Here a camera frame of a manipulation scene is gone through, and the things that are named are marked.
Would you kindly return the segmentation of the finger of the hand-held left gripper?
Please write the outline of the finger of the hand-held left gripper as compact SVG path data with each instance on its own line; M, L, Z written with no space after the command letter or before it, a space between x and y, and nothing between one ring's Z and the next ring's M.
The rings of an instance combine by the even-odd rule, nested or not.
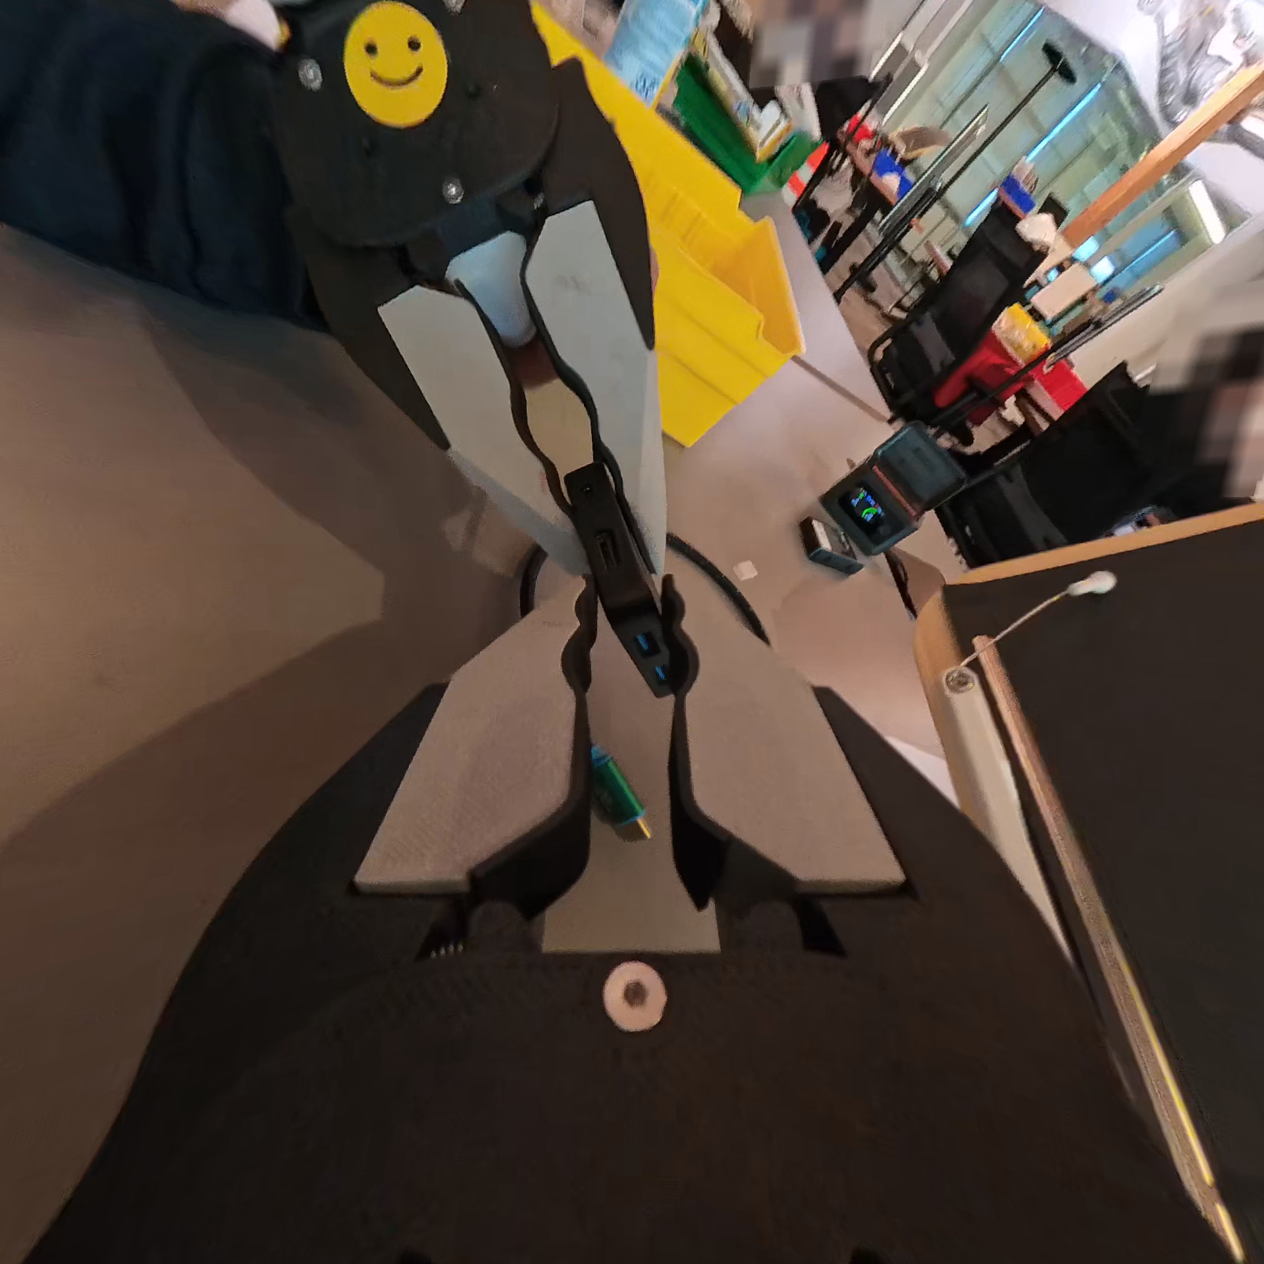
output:
M525 294L562 377L585 405L593 454L609 460L647 569L661 577L668 488L658 353L594 199L547 217L526 257Z
M464 288L415 285L378 307L454 463L568 574L591 571L557 466L535 441L526 389Z

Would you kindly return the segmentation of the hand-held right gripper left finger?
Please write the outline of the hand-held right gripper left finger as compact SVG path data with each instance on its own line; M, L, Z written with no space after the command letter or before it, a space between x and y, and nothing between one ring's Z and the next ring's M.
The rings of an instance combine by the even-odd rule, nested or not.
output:
M366 895L535 917L591 852L596 595L570 578L454 674L359 865Z

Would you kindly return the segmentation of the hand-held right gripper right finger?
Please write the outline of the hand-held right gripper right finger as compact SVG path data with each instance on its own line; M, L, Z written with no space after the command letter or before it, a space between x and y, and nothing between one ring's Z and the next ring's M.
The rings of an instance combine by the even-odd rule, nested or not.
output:
M676 577L662 627L673 861L695 907L899 891L906 871L813 686L738 624L695 636Z

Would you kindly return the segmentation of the thin black cable green plugs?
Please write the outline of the thin black cable green plugs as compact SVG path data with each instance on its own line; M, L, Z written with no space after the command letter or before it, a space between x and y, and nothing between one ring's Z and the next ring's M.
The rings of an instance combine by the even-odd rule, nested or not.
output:
M733 577L729 577L702 550L677 532L670 531L667 543L670 550L683 556L710 578L757 637L766 643L772 642L766 624ZM525 558L519 572L519 614L522 620L535 609L538 583L545 561L547 553L542 546L536 546ZM652 837L653 831L647 822L643 799L615 756L597 741L591 741L591 768L596 814L622 837L634 840Z

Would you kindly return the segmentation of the black multiport hub adapter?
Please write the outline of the black multiport hub adapter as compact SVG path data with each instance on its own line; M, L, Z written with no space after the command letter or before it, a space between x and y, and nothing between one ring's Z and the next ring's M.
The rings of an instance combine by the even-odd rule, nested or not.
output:
M690 652L683 632L684 602L674 577L658 589L636 531L605 463L565 479L573 525L593 572L603 612L656 697L679 697L687 685Z

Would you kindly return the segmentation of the person's left forearm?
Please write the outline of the person's left forearm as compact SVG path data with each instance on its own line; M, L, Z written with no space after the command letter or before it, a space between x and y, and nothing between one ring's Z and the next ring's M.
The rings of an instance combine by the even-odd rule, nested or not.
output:
M328 331L288 222L276 68L255 34L175 3L4 3L4 225Z

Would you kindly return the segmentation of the small black battery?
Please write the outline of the small black battery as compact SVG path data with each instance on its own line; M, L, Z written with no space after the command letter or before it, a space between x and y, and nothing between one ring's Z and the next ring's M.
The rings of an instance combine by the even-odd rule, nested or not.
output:
M846 577L864 572L862 555L835 524L809 515L800 521L798 531L807 561Z

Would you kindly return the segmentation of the green plastic bin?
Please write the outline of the green plastic bin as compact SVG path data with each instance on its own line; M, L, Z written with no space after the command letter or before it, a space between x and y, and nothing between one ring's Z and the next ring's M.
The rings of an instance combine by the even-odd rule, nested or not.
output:
M689 56L676 78L673 112L680 130L744 195L781 190L822 142L794 130L776 152L758 161L739 124L710 85L702 63Z

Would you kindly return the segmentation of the white blue wipes canister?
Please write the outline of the white blue wipes canister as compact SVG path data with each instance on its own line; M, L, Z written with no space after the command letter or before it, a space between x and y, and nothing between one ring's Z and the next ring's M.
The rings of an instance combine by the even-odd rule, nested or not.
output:
M680 69L710 1L625 1L605 65L655 108Z

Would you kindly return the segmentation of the black power bank with display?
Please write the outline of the black power bank with display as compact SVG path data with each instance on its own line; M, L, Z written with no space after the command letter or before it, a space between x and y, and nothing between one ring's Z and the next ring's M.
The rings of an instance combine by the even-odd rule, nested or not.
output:
M967 470L924 423L896 429L819 497L825 515L868 558L890 552L967 485Z

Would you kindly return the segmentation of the wooden board with black panel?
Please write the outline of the wooden board with black panel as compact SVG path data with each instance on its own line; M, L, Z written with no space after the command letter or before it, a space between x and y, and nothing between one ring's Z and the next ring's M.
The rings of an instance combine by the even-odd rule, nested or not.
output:
M935 676L1099 569L1001 655L1262 1261L1262 504L957 577L914 655L941 735Z

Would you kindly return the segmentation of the red plastic bin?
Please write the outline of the red plastic bin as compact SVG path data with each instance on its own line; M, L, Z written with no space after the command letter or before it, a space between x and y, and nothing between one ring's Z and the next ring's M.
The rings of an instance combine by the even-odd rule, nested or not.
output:
M1001 389L1020 370L1020 361L1010 352L1009 346L995 333L988 333L980 346L957 368L936 390L935 405L938 410L949 410L966 396L983 396L992 390L997 393L986 401L978 402L967 413L967 424L980 427L1003 404L1019 393L1023 387L1041 387L1052 402L1062 411L1074 407L1089 390L1080 373L1066 359L1046 359L1040 365L1026 365L1020 380Z

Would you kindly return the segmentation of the black floor lamp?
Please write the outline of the black floor lamp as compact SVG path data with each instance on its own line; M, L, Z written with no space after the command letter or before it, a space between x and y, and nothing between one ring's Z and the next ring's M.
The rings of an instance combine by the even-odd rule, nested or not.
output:
M1035 99L1035 96L1044 88L1053 78L1062 78L1065 82L1075 84L1078 75L1072 68L1065 51L1056 45L1052 40L1043 42L1043 54L1047 62L1047 69L1043 77L1035 82L1035 85L1020 99L1020 102L998 122L997 128L983 137L983 140L967 155L964 156L948 176L941 176L939 173L933 179L929 176L921 182L923 185L929 185L923 192L918 192L920 185L911 193L912 205L906 210L893 210L892 216L889 216L889 226L883 229L883 233L877 242L877 245L864 257L864 260L853 267L853 270L847 275L843 284L834 291L832 297L835 304L840 304L844 296L858 284L872 276L877 266L887 259L887 256L895 250L895 247L902 241L906 232L912 227L912 222L927 213L933 205L936 205L949 189L975 165L979 158L988 152L992 143L998 140L1009 127L1017 119L1017 116L1023 112L1023 109Z

